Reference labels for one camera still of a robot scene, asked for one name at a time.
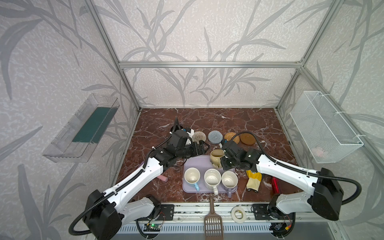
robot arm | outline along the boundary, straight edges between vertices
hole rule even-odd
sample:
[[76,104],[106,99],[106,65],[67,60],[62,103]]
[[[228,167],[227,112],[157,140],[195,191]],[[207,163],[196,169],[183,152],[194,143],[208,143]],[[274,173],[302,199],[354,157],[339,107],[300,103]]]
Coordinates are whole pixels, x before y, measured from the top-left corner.
[[[88,196],[85,211],[70,225],[71,235],[92,233],[98,240],[109,240],[126,224],[141,217],[155,218],[160,202],[152,196],[128,203],[151,180],[172,167],[179,158],[205,154],[209,145],[204,141],[192,142],[193,129],[183,129],[176,118],[171,136],[153,149],[138,169],[124,180],[100,193],[95,190]],[[89,230],[76,231],[74,226],[83,219]]]
[[[268,207],[271,216],[278,218],[293,212],[316,212],[328,220],[336,221],[339,219],[341,205],[354,200],[361,193],[361,185],[357,181],[335,177],[330,170],[325,168],[322,168],[321,171],[310,170],[275,159],[265,153],[254,133],[240,132],[237,135],[241,133],[252,134],[261,150],[245,151],[234,141],[223,140],[220,147],[225,152],[225,156],[221,158],[224,170],[235,167],[268,174],[304,191],[274,196]],[[338,181],[355,184],[356,192],[343,200],[344,191]]]

clear acrylic shelf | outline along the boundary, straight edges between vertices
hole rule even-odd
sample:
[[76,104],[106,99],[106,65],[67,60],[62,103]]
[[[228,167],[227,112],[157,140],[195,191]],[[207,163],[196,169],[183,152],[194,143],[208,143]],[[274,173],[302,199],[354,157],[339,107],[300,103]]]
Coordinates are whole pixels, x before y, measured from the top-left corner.
[[88,162],[119,106],[116,97],[91,94],[43,156],[53,162]]

metal vent grille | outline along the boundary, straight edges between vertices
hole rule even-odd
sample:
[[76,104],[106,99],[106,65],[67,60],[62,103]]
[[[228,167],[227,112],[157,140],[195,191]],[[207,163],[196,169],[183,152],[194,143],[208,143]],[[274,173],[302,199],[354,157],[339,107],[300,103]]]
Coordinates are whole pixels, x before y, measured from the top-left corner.
[[[224,233],[269,233],[270,223],[223,223]],[[164,233],[204,233],[204,223],[165,223],[161,228]],[[129,223],[117,233],[138,233],[136,224]]]

red wire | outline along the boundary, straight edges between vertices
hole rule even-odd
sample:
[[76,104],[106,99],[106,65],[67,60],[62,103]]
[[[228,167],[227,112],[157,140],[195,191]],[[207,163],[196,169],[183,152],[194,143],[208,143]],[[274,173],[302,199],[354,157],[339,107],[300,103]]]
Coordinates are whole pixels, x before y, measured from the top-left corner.
[[288,216],[288,215],[287,215],[287,217],[288,217],[289,221],[291,222],[291,225],[290,225],[290,226],[292,226],[292,221],[291,221],[291,219],[289,218],[289,216]]
[[164,222],[165,222],[165,220],[166,220],[166,215],[162,211],[159,214],[163,214],[164,215],[164,220],[163,220],[163,222],[161,223],[161,226],[160,226],[160,227],[162,227]]

brown plastic scoop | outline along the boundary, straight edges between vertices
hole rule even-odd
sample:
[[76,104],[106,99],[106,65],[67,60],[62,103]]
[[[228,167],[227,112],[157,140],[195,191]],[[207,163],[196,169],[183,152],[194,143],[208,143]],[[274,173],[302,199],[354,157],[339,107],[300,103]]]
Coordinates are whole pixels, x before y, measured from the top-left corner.
[[209,194],[210,213],[204,217],[205,240],[223,240],[223,220],[215,213],[214,195]]

